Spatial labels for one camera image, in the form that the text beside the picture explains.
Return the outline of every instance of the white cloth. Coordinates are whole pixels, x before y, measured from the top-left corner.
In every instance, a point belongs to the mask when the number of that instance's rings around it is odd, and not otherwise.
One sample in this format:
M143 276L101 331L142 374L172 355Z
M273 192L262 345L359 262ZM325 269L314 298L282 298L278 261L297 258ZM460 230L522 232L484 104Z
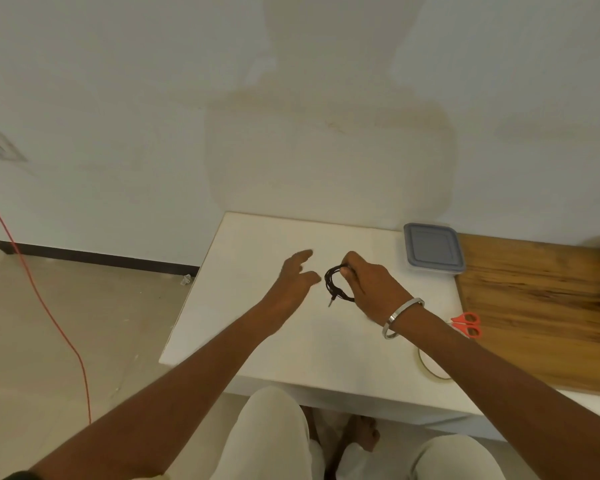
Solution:
M336 480L363 480L371 453L350 444ZM300 406L275 387L259 390L244 405L211 480L323 480L324 455L309 439ZM168 477L157 477L166 480ZM425 443L410 480L504 480L496 460L469 436L439 436Z

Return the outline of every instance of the red scissors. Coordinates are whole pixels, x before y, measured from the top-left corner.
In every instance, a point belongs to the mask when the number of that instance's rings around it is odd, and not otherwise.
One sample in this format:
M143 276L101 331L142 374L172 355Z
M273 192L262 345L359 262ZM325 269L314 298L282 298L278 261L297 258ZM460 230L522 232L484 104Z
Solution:
M470 339L479 339L482 336L480 317L475 313L467 312L459 317L451 318L451 323L449 324L460 330Z

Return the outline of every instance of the silver bracelet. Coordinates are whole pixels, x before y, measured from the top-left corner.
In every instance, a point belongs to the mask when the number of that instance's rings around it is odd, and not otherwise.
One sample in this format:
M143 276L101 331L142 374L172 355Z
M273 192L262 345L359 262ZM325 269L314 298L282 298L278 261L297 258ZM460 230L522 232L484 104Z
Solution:
M424 301L421 298L411 298L410 300L407 301L407 303L405 303L403 306L401 306L400 308L398 308L396 311L393 312L393 314L389 317L389 320L387 320L386 323L384 324L384 327L382 327L382 336L385 339L388 340L388 339L396 338L396 336L398 335L398 332L396 332L396 331L394 331L391 335L387 334L387 332L389 331L389 327L391 327L394 320L396 318L398 318L398 315L400 315L408 307L415 305L416 303L419 303L422 306L424 306Z

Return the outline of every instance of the red wire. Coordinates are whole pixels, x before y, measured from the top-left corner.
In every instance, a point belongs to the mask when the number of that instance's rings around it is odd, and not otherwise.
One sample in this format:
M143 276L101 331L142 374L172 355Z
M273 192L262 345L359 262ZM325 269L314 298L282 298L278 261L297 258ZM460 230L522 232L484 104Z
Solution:
M65 335L65 333L62 330L62 328L60 327L60 325L58 325L58 322L56 322L56 319L51 314L51 311L49 311L49 308L48 308L47 304L45 303L45 301L40 296L40 292L38 291L38 287L36 286L35 281L33 281L33 275L31 274L31 270L29 269L29 266L27 265L27 262L25 261L24 256L22 255L22 253L18 249L18 245L16 244L16 241L13 239L13 236L9 232L9 229L7 228L7 224L4 223L4 220L2 219L1 215L0 215L0 224L2 224L2 228L4 229L4 231L9 236L9 240L11 241L11 245L12 245L13 249L16 251L16 254L18 255L18 258L20 258L20 263L22 263L22 266L23 266L23 268L24 268L24 270L25 270L25 272L27 274L27 277L29 278L29 282L31 283L31 287L33 288L33 291L36 293L36 296L38 297L38 300L40 300L40 304L42 305L42 307L47 312L47 315L49 316L49 318L51 318L51 322L53 322L53 324L56 326L56 329L58 330L58 332L60 332L60 335L62 335L62 338L64 339L64 341L67 343L67 345L69 345L69 347L71 347L71 350L73 351L73 353L75 354L75 356L78 357L78 362L80 362L80 368L82 370L82 379L84 379L84 391L85 391L85 393L87 395L87 413L88 413L88 416L89 416L89 424L91 424L91 399L89 398L89 384L87 382L87 371L84 368L84 362L82 362L82 357L78 353L78 350L76 350L76 348L71 343L71 340L69 340L69 338Z

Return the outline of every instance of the tiled floor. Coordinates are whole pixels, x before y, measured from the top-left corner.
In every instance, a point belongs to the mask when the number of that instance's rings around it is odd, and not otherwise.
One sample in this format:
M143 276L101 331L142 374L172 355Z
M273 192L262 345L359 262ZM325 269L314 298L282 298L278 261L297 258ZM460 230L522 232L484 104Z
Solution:
M180 277L28 259L41 293L80 350L96 417L166 370L157 360L188 287ZM209 478L246 398L220 397L178 457L174 480ZM338 416L321 431L334 441ZM86 425L78 363L36 301L18 262L0 252L0 478L30 466ZM380 422L369 478L403 479L409 453L439 433ZM508 479L535 479L508 444L485 441Z

